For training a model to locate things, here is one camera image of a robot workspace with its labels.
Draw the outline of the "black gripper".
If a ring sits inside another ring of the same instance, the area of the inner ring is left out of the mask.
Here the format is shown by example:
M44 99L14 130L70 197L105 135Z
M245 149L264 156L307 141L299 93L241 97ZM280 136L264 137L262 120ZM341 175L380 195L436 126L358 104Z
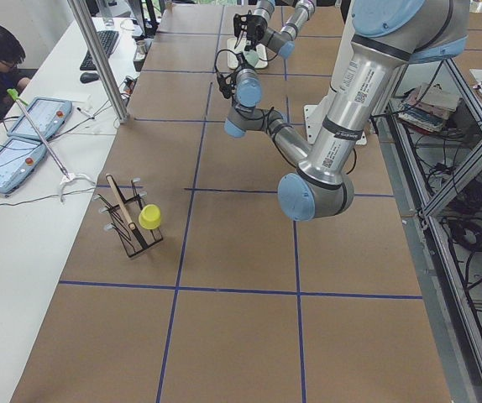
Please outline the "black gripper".
M225 76L222 72L216 73L218 90L221 92L225 99L230 99L235 91L235 82L232 75Z
M238 14L236 13L233 17L233 33L237 38L235 42L236 50L244 49L244 37L246 40L251 42L257 41L257 29L256 29L257 18L252 13Z

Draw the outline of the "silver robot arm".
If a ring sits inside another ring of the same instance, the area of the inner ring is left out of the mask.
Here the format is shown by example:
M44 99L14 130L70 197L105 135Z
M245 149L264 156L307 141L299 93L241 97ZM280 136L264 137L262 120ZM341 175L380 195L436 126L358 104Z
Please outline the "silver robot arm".
M466 1L354 1L342 36L352 54L337 58L345 71L331 99L322 103L315 142L303 139L275 109L259 108L259 78L244 52L235 55L232 73L217 76L220 92L232 103L225 131L235 138L248 131L267 133L294 167L278 185L280 207L290 219L338 215L354 199L343 167L393 72L402 65L459 55L468 25Z
M233 17L233 31L236 38L244 34L244 51L256 50L259 44L273 51L283 59L287 59L295 49L295 39L303 25L316 12L317 2L312 0L286 1L294 8L293 14L285 25L276 31L269 26L276 8L276 1L261 0L256 9L246 14L236 13Z

